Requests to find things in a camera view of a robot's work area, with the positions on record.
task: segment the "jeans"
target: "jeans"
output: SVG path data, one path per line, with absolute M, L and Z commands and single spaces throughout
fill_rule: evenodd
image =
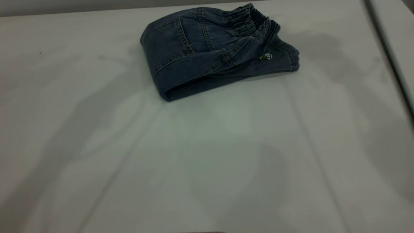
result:
M 183 10 L 147 26 L 141 44 L 160 96 L 173 101 L 251 76 L 299 69 L 299 52 L 253 4 Z

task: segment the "gray wall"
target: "gray wall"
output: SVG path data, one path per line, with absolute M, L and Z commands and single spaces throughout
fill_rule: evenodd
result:
M 0 17 L 241 1 L 242 0 L 0 0 Z

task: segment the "back pocket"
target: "back pocket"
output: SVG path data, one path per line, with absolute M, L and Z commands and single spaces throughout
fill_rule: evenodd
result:
M 180 57 L 194 54 L 180 18 L 165 24 L 150 24 L 141 37 L 152 77 L 163 67 Z

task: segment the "pocket stitching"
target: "pocket stitching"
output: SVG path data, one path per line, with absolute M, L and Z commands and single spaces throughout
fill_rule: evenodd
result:
M 152 76 L 152 78 L 154 79 L 155 78 L 155 75 L 161 70 L 161 69 L 163 69 L 164 67 L 166 67 L 167 65 L 169 65 L 170 63 L 172 63 L 173 61 L 175 61 L 175 60 L 177 60 L 177 59 L 179 59 L 179 58 L 181 58 L 181 57 L 184 57 L 184 56 L 188 56 L 188 55 L 192 55 L 192 54 L 194 54 L 194 51 L 193 51 L 193 49 L 192 49 L 192 47 L 190 46 L 190 43 L 188 42 L 188 40 L 187 40 L 187 37 L 185 36 L 185 33 L 184 33 L 184 30 L 183 30 L 183 27 L 182 27 L 182 25 L 181 25 L 181 19 L 180 18 L 178 18 L 178 19 L 176 19 L 176 20 L 174 20 L 174 21 L 171 21 L 171 22 L 169 22 L 169 23 L 167 23 L 167 24 L 164 24 L 164 25 L 162 25 L 162 26 L 159 26 L 159 27 L 157 27 L 156 29 L 153 29 L 153 30 L 151 30 L 151 32 L 154 32 L 154 31 L 156 31 L 156 30 L 158 30 L 158 29 L 160 29 L 160 28 L 162 28 L 162 27 L 165 27 L 165 26 L 168 26 L 168 25 L 171 25 L 171 24 L 174 24 L 175 25 L 175 28 L 176 28 L 176 30 L 177 30 L 177 33 L 178 33 L 178 35 L 179 35 L 179 37 L 180 37 L 180 40 L 181 40 L 181 43 L 182 43 L 182 45 L 184 46 L 184 48 L 186 48 L 187 49 L 187 51 L 186 52 L 184 52 L 184 53 L 180 53 L 179 55 L 177 55 L 177 56 L 174 56 L 174 57 L 172 57 L 172 58 L 170 58 L 170 59 L 168 59 L 166 62 L 164 62 L 164 63 L 161 63 L 157 68 L 155 68 L 155 72 L 154 72 L 154 75 Z

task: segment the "white table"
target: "white table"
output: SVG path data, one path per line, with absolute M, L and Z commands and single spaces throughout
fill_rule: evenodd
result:
M 414 138 L 360 2 L 254 5 L 299 71 L 171 103 L 138 41 L 192 6 L 0 18 L 0 232 L 412 232 Z

